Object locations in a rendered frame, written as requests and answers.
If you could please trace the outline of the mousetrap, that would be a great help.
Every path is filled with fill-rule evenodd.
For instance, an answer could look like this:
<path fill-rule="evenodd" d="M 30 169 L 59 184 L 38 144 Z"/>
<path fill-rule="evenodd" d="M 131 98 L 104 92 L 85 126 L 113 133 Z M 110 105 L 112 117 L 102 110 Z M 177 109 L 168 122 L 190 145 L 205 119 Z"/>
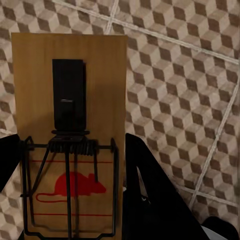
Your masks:
<path fill-rule="evenodd" d="M 127 38 L 11 32 L 24 240 L 122 240 Z"/>

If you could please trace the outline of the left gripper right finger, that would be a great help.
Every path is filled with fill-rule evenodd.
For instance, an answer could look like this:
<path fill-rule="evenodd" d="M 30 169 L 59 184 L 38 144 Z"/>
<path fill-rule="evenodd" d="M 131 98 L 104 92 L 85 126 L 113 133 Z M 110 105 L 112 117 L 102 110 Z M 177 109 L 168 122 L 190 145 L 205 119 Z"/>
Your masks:
<path fill-rule="evenodd" d="M 129 240 L 210 240 L 146 144 L 126 133 Z M 137 166 L 156 223 L 145 220 Z"/>

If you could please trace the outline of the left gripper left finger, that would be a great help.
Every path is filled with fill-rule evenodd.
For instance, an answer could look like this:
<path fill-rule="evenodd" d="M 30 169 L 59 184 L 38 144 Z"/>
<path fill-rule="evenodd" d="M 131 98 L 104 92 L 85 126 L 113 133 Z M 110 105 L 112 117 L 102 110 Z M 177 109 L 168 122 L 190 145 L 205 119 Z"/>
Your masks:
<path fill-rule="evenodd" d="M 21 161 L 21 154 L 15 146 L 19 142 L 18 134 L 0 138 L 0 193 Z"/>

